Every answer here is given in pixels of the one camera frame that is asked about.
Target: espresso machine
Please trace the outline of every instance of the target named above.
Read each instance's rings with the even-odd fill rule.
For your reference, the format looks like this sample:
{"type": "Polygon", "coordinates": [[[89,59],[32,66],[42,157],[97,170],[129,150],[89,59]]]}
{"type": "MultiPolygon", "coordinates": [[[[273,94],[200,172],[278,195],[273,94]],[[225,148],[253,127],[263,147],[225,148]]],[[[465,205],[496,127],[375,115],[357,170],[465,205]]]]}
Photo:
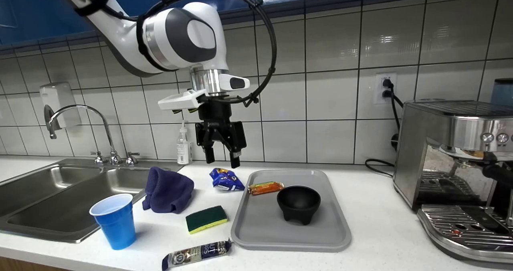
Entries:
{"type": "Polygon", "coordinates": [[[450,256],[513,263],[512,136],[513,107],[404,104],[394,187],[450,256]]]}

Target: sink basin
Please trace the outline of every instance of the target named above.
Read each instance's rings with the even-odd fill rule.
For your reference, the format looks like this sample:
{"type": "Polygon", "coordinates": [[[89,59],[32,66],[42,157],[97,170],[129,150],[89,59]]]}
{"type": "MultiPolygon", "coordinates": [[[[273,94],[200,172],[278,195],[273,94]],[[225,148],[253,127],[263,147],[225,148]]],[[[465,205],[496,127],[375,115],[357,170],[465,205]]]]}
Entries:
{"type": "MultiPolygon", "coordinates": [[[[66,160],[77,164],[78,159],[66,160]]],[[[99,229],[89,214],[92,205],[123,193],[132,194],[136,202],[144,196],[150,166],[181,168],[176,163],[163,166],[159,162],[145,162],[147,167],[99,168],[87,166],[89,160],[79,162],[84,164],[81,166],[66,160],[0,185],[0,200],[9,202],[7,207],[0,206],[0,231],[79,243],[99,229]]]]}

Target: electrical outlet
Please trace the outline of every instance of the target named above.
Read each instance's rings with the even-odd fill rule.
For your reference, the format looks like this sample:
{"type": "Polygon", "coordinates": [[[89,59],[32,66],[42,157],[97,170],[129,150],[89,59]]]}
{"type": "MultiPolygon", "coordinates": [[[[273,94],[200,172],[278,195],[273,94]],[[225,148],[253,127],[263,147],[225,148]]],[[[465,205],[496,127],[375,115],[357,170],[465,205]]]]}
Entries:
{"type": "Polygon", "coordinates": [[[397,90],[397,73],[379,73],[376,74],[376,84],[374,85],[374,104],[380,103],[390,103],[389,97],[383,97],[383,91],[388,90],[388,88],[383,87],[383,81],[385,79],[390,79],[394,84],[394,92],[397,90]]]}

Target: black bowl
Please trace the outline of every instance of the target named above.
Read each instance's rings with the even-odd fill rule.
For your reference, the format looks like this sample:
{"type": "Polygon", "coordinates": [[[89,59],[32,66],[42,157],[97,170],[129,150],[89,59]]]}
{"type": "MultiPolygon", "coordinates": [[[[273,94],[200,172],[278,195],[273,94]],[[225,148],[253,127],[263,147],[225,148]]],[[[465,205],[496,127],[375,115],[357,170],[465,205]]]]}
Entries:
{"type": "Polygon", "coordinates": [[[314,189],[304,186],[290,186],[278,193],[278,205],[285,220],[299,220],[310,224],[313,214],[321,205],[321,196],[314,189]]]}

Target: sponge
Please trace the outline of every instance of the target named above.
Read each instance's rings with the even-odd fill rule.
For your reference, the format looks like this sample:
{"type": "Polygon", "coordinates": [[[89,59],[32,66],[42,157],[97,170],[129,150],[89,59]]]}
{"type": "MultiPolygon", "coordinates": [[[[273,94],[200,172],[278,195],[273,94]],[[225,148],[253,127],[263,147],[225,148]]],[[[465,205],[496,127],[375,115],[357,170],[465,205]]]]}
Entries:
{"type": "Polygon", "coordinates": [[[223,207],[216,206],[198,211],[185,217],[189,234],[194,234],[228,221],[223,207]]]}

